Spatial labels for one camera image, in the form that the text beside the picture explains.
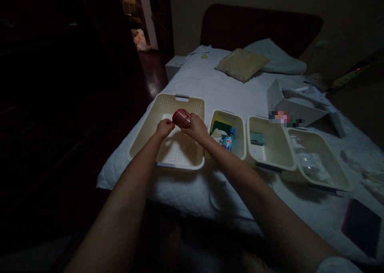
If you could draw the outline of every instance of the person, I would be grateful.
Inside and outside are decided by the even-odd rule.
[[[67,272],[129,271],[156,157],[174,128],[169,119],[162,120],[125,168]],[[181,130],[221,166],[289,271],[360,272],[305,224],[255,170],[211,138],[198,115],[192,113],[190,127]]]

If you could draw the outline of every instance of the headboard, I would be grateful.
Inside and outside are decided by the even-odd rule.
[[[299,58],[322,25],[316,15],[213,4],[203,17],[200,44],[233,51],[270,38]]]

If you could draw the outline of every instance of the beige pillow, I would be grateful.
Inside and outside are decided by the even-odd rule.
[[[237,48],[224,57],[215,69],[245,83],[268,62],[269,59],[263,55]]]

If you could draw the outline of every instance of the plastic basket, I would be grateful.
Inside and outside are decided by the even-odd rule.
[[[250,132],[263,134],[265,145],[253,145]],[[295,170],[297,164],[294,160],[292,145],[288,142],[287,132],[276,124],[262,117],[248,116],[247,122],[247,147],[248,153],[258,163],[277,167],[283,170]]]
[[[241,160],[244,160],[247,156],[244,120],[240,116],[232,112],[215,109],[212,112],[211,120],[209,121],[208,131],[211,130],[214,121],[220,121],[225,124],[231,125],[236,130],[236,140],[232,149],[232,153],[239,157]]]
[[[333,153],[328,143],[321,135],[294,128],[288,128],[285,130],[289,136],[297,136],[300,138],[300,144],[304,146],[306,151],[309,153],[319,154],[322,164],[332,177],[333,184],[310,179],[300,166],[296,154],[294,154],[294,156],[298,164],[297,169],[295,171],[284,171],[282,173],[282,178],[295,183],[313,184],[342,191],[352,190],[350,180],[341,166],[339,158]]]
[[[186,109],[189,113],[195,113],[204,120],[204,99],[160,93],[156,96],[147,117],[128,149],[128,158],[132,159],[143,148],[148,139],[156,132],[157,124],[161,120],[165,118],[172,120],[173,113],[180,108]],[[176,126],[161,144],[156,165],[198,170],[204,165],[204,161],[203,148]]]

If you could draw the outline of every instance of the nightstand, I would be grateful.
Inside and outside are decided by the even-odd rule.
[[[166,65],[168,82],[175,76],[177,71],[183,66],[186,56],[175,55]]]

